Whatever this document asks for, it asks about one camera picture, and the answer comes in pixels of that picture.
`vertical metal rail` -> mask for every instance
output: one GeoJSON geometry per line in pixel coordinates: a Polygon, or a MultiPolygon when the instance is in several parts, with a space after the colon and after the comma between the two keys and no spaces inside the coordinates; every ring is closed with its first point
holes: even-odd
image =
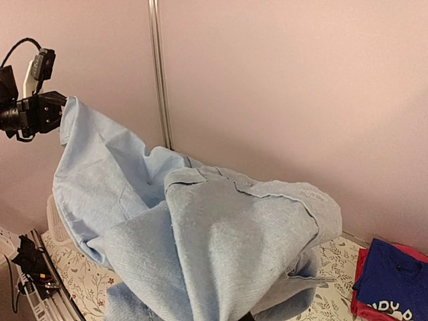
{"type": "Polygon", "coordinates": [[[160,125],[164,145],[174,150],[173,134],[171,132],[171,121],[169,118],[167,84],[165,82],[165,71],[162,53],[161,17],[159,14],[158,0],[148,0],[148,14],[150,17],[150,32],[152,36],[152,50],[154,62],[154,74],[156,78],[156,90],[158,96],[158,107],[160,125]]]}

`floral pattern surface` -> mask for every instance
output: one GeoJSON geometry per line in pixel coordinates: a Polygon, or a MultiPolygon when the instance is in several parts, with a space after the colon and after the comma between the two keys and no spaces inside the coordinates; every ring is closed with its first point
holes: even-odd
{"type": "MultiPolygon", "coordinates": [[[[113,271],[92,263],[80,252],[52,242],[49,231],[42,240],[61,279],[87,321],[101,321],[106,306],[106,290],[121,279],[113,271]]],[[[316,290],[312,305],[293,321],[362,321],[350,313],[352,285],[361,246],[339,237],[315,250],[319,276],[334,282],[316,290]]]]}

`white graphic print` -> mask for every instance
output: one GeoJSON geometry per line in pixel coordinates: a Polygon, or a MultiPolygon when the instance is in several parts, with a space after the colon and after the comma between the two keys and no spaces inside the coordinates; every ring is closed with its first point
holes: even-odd
{"type": "Polygon", "coordinates": [[[378,310],[380,312],[384,312],[393,318],[396,318],[400,321],[412,321],[413,313],[410,311],[410,309],[407,309],[406,312],[402,313],[399,311],[400,303],[394,304],[392,301],[380,301],[379,304],[369,304],[372,308],[375,310],[378,310]]]}

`blue cloth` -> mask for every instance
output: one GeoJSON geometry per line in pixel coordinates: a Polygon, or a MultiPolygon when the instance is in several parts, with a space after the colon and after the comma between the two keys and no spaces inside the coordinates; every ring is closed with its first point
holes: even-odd
{"type": "Polygon", "coordinates": [[[316,187],[148,152],[75,98],[61,138],[60,216],[76,245],[124,281],[108,292],[105,320],[226,321],[251,311],[279,321],[325,282],[311,248],[339,236],[342,222],[316,187]]]}
{"type": "Polygon", "coordinates": [[[428,320],[428,264],[374,239],[356,299],[398,320],[428,320]]]}

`navy blue t-shirt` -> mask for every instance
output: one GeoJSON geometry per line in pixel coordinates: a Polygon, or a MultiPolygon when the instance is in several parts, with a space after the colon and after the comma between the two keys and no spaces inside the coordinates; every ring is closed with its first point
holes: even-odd
{"type": "Polygon", "coordinates": [[[398,320],[428,320],[428,264],[374,239],[354,285],[356,299],[398,320]]]}

